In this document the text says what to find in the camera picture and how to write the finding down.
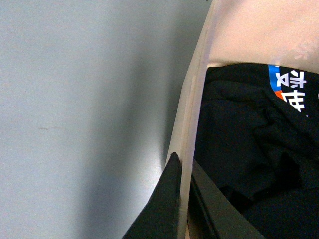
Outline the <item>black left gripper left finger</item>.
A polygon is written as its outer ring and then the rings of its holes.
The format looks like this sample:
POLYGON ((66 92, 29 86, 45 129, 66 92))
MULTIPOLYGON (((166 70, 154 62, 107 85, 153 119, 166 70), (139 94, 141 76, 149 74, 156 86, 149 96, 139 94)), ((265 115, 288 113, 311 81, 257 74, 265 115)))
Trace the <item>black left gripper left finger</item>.
POLYGON ((150 199, 131 224, 124 239, 176 239, 180 209, 181 161, 176 152, 168 163, 150 199))

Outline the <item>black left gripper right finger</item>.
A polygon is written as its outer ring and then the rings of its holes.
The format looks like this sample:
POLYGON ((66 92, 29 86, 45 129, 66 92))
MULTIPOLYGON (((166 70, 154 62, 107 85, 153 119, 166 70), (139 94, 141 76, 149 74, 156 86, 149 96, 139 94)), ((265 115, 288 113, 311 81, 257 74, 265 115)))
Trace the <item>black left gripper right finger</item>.
POLYGON ((189 197, 192 239, 263 239, 226 199, 202 167, 193 162, 189 197))

